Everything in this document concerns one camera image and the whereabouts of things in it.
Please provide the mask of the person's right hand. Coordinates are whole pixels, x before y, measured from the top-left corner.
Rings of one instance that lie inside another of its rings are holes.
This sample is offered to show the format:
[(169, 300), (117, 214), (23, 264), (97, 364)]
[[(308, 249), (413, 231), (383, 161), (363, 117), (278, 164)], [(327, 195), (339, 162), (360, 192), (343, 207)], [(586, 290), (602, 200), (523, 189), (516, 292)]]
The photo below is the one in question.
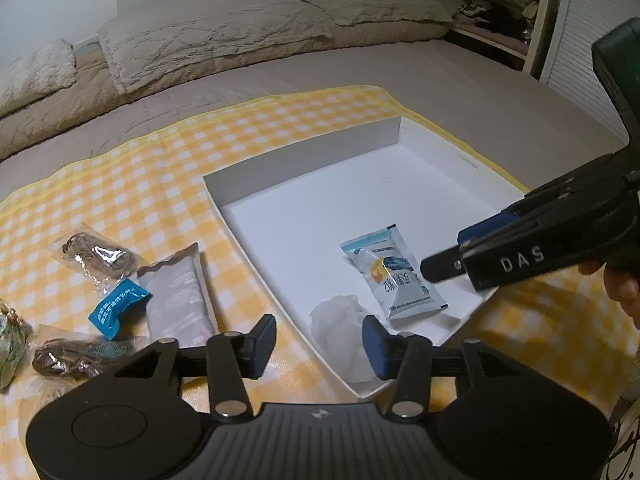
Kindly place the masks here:
[(582, 275), (592, 275), (601, 268), (603, 271), (603, 284), (608, 296), (618, 302), (623, 311), (634, 321), (634, 326), (640, 325), (640, 295), (639, 279), (626, 271), (619, 271), (600, 260), (588, 261), (578, 266)]

